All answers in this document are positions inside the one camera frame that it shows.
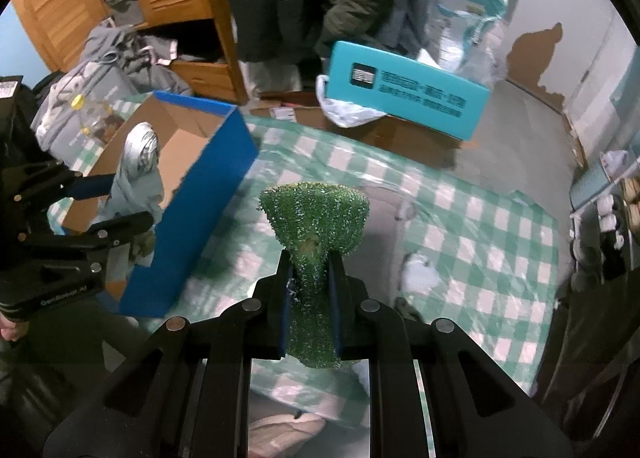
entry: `green brush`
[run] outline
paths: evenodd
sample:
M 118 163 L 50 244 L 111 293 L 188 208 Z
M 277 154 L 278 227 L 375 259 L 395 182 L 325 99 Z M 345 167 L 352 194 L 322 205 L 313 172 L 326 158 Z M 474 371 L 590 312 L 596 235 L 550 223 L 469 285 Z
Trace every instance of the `green brush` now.
M 260 205 L 296 269 L 287 353 L 310 368 L 336 367 L 326 258 L 329 250 L 345 256 L 358 246 L 369 199 L 342 185 L 301 182 L 265 189 Z

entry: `yellow bottle cap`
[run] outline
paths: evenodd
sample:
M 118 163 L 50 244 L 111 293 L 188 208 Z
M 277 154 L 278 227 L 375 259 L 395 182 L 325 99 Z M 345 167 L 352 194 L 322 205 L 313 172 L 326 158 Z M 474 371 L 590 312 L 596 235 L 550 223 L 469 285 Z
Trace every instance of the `yellow bottle cap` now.
M 76 95 L 71 101 L 71 109 L 74 111 L 80 110 L 84 106 L 84 97 L 82 95 Z

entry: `blue cardboard box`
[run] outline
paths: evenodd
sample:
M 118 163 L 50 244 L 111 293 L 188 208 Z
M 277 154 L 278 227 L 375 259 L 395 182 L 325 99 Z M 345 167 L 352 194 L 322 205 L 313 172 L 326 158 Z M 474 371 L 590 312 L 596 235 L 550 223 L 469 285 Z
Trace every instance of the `blue cardboard box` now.
M 326 96 L 417 122 L 469 140 L 491 92 L 438 68 L 339 41 L 329 68 Z
M 152 125 L 161 146 L 164 212 L 155 255 L 150 267 L 135 266 L 127 282 L 108 283 L 101 299 L 120 314 L 160 317 L 180 294 L 258 151 L 236 106 L 155 92 L 117 131 L 89 176 L 115 172 L 124 140 L 140 122 Z M 96 207 L 97 199 L 73 202 L 63 227 L 86 230 Z

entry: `metal rivet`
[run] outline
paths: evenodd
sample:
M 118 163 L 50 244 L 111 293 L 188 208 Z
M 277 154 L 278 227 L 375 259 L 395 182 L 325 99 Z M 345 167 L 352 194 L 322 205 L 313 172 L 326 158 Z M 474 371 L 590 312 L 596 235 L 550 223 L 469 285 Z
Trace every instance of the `metal rivet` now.
M 365 312 L 377 312 L 380 310 L 380 303 L 375 299 L 365 299 L 360 303 L 360 308 Z
M 177 332 L 179 330 L 182 330 L 185 325 L 187 324 L 187 321 L 184 320 L 184 317 L 171 317 L 171 319 L 168 319 L 165 326 L 166 329 L 169 330 L 169 332 Z
M 438 319 L 436 321 L 436 330 L 442 333 L 451 333 L 455 327 L 456 325 L 450 319 Z
M 262 302 L 260 299 L 256 299 L 255 297 L 250 297 L 249 299 L 245 299 L 242 301 L 242 309 L 247 312 L 255 312 L 256 310 L 260 310 L 262 306 Z

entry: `wooden wardrobe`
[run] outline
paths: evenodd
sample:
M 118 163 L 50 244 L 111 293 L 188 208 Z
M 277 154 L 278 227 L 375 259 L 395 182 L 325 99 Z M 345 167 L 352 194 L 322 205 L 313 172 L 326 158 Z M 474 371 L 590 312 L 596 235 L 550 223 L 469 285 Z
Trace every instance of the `wooden wardrobe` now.
M 244 104 L 247 95 L 238 66 L 228 0 L 138 0 L 147 28 L 211 20 L 225 62 L 175 60 L 170 68 L 202 96 Z M 13 0 L 33 45 L 50 70 L 68 71 L 78 62 L 84 42 L 110 14 L 102 0 Z

